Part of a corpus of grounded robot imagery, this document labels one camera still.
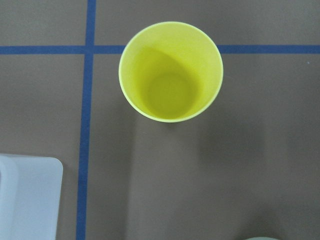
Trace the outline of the translucent plastic storage box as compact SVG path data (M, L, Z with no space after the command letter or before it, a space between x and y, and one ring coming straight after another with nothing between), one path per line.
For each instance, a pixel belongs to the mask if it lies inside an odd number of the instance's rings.
M56 238L63 165L54 157L0 156L0 238Z

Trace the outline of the green ceramic bowl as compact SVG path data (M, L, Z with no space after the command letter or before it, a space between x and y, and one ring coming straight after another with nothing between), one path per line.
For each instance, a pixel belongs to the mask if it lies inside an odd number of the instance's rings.
M272 238L272 237L266 237L266 236L257 236L257 237L247 238L245 240L278 240L278 239Z

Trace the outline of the yellow plastic cup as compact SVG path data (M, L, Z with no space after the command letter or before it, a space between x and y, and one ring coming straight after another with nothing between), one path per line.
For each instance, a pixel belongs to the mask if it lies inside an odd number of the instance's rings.
M125 46L118 66L122 93L141 115L163 123L192 119L218 96L221 54L199 28L178 21L150 25Z

